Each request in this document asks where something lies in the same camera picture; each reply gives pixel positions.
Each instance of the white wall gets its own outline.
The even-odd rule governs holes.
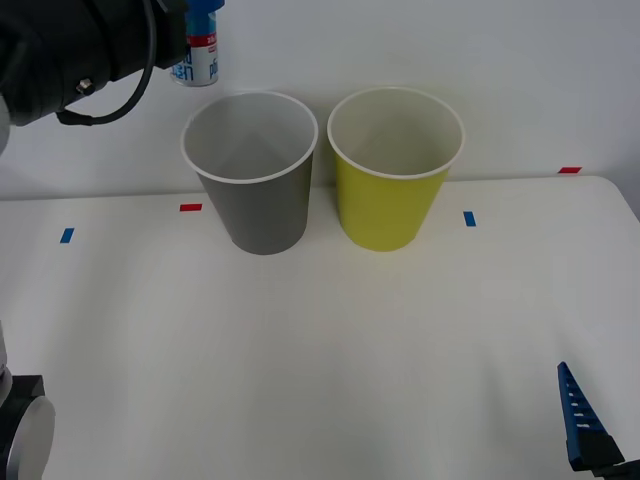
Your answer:
[[[157,71],[130,116],[106,127],[54,118],[14,130],[0,197],[198,190],[178,139],[225,90],[277,89],[325,123],[346,94],[381,84],[435,93],[462,115],[468,148],[454,178],[608,176],[640,212],[638,0],[229,0],[219,14],[221,82],[191,90]],[[136,78],[81,105],[106,113]],[[319,147],[316,182],[332,161]]]

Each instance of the can label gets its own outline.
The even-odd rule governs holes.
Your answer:
[[[173,79],[192,87],[218,81],[218,36],[216,13],[187,17],[187,56],[171,69]]]

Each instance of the black cable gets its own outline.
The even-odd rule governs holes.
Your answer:
[[[153,73],[153,67],[156,64],[156,54],[158,51],[158,32],[156,28],[156,20],[153,15],[153,6],[151,5],[151,0],[142,0],[142,4],[144,6],[144,13],[147,19],[147,38],[149,44],[149,52],[147,55],[147,63],[144,67],[144,71],[142,72],[142,78],[140,79],[140,83],[136,87],[131,98],[127,100],[122,107],[116,110],[109,115],[105,115],[104,117],[92,117],[91,115],[81,115],[76,112],[71,112],[67,109],[64,109],[62,112],[58,112],[56,115],[58,116],[58,120],[63,125],[106,125],[107,123],[115,122],[116,120],[120,120],[126,114],[131,112],[134,107],[138,104],[144,92],[147,90],[147,86],[149,85],[149,81],[151,80],[151,74]]]

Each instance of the gray paper cup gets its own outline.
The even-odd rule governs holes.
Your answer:
[[[272,255],[294,246],[307,227],[318,122],[298,100],[243,93],[195,113],[182,153],[198,173],[233,242]]]

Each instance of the blue can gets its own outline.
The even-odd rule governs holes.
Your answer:
[[[188,51],[174,65],[171,77],[181,85],[204,87],[218,81],[218,34],[216,11],[224,0],[190,0],[186,14]]]

